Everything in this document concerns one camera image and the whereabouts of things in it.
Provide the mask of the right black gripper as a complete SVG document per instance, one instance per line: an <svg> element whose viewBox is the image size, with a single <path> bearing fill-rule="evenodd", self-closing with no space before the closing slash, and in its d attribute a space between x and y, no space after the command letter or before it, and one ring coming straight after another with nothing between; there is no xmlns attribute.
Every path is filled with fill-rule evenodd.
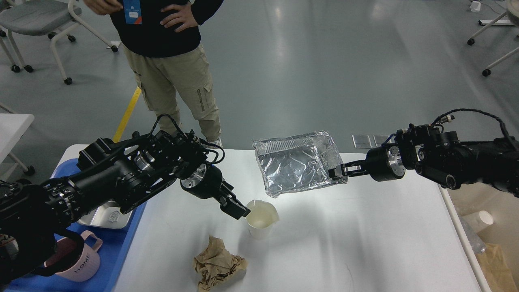
<svg viewBox="0 0 519 292"><path fill-rule="evenodd" d="M368 174L378 182L403 178L405 168L400 150L396 146L372 148L367 152L365 160L351 161L328 170L328 175L332 180Z"/></svg>

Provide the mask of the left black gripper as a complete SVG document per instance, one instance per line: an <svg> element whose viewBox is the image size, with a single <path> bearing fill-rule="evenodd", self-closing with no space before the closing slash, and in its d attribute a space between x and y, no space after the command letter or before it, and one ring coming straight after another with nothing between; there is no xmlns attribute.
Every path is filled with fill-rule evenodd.
<svg viewBox="0 0 519 292"><path fill-rule="evenodd" d="M214 198L220 210L235 220L246 218L251 210L244 206L232 193L232 187L214 165L202 164L188 178L180 181L184 191L200 199Z"/></svg>

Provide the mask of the person's left hand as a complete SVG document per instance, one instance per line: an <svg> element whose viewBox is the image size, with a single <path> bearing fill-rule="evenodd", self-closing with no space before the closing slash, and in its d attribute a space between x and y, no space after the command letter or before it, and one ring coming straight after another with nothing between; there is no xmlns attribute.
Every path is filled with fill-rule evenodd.
<svg viewBox="0 0 519 292"><path fill-rule="evenodd" d="M161 8L162 13L172 12L161 20L161 25L164 28L175 28L176 32L184 31L187 28L193 28L199 26L193 12L191 10L192 3L188 2L185 5L168 5Z"/></svg>

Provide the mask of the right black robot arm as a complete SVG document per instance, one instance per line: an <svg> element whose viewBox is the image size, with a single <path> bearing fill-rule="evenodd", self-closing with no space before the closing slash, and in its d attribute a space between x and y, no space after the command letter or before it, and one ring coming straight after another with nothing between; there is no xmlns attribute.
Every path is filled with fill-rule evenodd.
<svg viewBox="0 0 519 292"><path fill-rule="evenodd" d="M439 115L432 123L409 124L367 152L365 159L330 168L333 180L369 175L378 182L403 178L414 170L444 188L483 183L519 194L519 144L498 116L479 110L499 122L502 137L492 141L460 141L455 131L444 130L454 119L455 109Z"/></svg>

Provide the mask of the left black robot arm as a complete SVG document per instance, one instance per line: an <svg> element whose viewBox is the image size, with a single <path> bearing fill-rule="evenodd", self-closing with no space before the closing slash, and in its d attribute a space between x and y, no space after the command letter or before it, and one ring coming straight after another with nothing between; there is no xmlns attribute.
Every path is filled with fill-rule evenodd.
<svg viewBox="0 0 519 292"><path fill-rule="evenodd" d="M85 241L68 227L108 201L127 214L176 180L184 191L207 199L215 198L221 211L235 219L248 216L216 164L207 160L218 145L198 138L193 131L135 132L131 139L113 142L99 138L80 151L80 171L49 179L39 185L1 182L1 234L18 246L13 256L1 257L1 283L28 273L50 277L80 256Z"/></svg>

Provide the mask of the person's right hand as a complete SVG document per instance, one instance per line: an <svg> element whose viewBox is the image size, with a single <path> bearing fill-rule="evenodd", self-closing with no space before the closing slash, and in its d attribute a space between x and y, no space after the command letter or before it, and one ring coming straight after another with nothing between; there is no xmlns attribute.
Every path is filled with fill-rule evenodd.
<svg viewBox="0 0 519 292"><path fill-rule="evenodd" d="M118 0L84 0L84 3L97 15L110 15L124 9Z"/></svg>

